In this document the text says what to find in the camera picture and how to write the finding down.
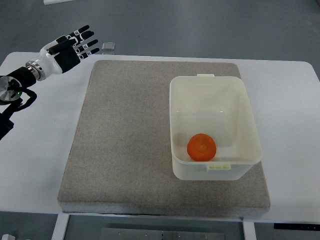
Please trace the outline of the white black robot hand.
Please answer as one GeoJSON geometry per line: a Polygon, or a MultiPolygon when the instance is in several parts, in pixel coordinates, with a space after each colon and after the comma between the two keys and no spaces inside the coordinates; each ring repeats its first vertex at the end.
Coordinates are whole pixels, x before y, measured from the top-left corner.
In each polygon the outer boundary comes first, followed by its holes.
{"type": "Polygon", "coordinates": [[[40,50],[36,60],[45,78],[52,74],[63,74],[77,66],[82,60],[98,53],[98,40],[94,32],[85,25],[67,35],[62,35],[40,50]]]}

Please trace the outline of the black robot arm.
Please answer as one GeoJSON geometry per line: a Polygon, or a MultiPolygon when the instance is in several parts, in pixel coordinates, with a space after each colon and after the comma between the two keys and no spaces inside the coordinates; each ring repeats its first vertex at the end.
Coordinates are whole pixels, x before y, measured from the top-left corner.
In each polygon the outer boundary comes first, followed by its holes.
{"type": "Polygon", "coordinates": [[[34,61],[20,67],[8,75],[0,77],[0,104],[7,108],[0,114],[0,137],[3,138],[13,128],[10,120],[16,112],[30,107],[37,99],[37,94],[30,90],[36,81],[45,79],[44,68],[34,61]]]}

